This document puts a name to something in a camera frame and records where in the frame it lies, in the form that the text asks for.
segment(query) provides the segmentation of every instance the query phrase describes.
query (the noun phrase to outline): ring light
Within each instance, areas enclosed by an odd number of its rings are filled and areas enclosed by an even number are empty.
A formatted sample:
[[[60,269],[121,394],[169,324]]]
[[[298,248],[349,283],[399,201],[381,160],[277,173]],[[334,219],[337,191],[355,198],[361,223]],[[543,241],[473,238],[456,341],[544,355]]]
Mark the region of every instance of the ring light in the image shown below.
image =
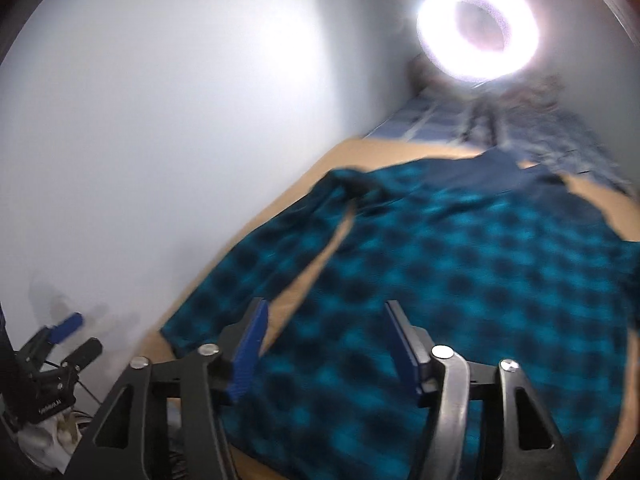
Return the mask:
[[[470,2],[489,12],[504,36],[501,52],[481,50],[456,25],[456,6]],[[418,37],[443,71],[462,81],[491,81],[523,68],[538,48],[539,31],[524,0],[426,0],[418,12]]]

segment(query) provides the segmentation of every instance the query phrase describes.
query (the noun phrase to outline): blue plaid shirt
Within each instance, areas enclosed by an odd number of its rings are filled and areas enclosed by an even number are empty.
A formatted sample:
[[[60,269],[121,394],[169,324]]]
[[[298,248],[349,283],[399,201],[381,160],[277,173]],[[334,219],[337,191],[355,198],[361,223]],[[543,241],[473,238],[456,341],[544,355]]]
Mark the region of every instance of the blue plaid shirt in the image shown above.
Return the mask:
[[[252,297],[275,298],[305,269],[354,201],[349,235],[225,413],[231,442],[290,479],[404,480],[427,413],[383,343],[383,302],[395,299],[466,359],[520,362],[595,478],[620,414],[638,245],[599,215],[554,212],[552,193],[430,185],[439,163],[329,172],[236,245],[162,334],[177,356],[215,341]],[[461,478],[478,439],[474,401]]]

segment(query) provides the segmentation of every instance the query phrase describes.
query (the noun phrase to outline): blue clamp handle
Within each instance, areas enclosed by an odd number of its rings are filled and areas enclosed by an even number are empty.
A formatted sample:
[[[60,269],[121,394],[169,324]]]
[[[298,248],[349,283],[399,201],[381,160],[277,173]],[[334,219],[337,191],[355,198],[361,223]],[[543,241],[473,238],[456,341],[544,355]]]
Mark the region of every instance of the blue clamp handle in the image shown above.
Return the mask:
[[[231,402],[236,402],[251,386],[268,322],[269,303],[263,298],[254,298],[242,319],[220,333],[218,346],[233,370],[226,386]]]
[[[433,341],[423,328],[409,323],[397,301],[387,301],[383,311],[386,345],[396,366],[402,386],[420,402],[433,390],[426,381],[431,377]]]
[[[83,323],[84,318],[82,317],[82,314],[75,312],[71,316],[67,317],[62,323],[51,329],[47,341],[52,345],[58,345],[67,337],[71,336],[73,332],[78,330]]]

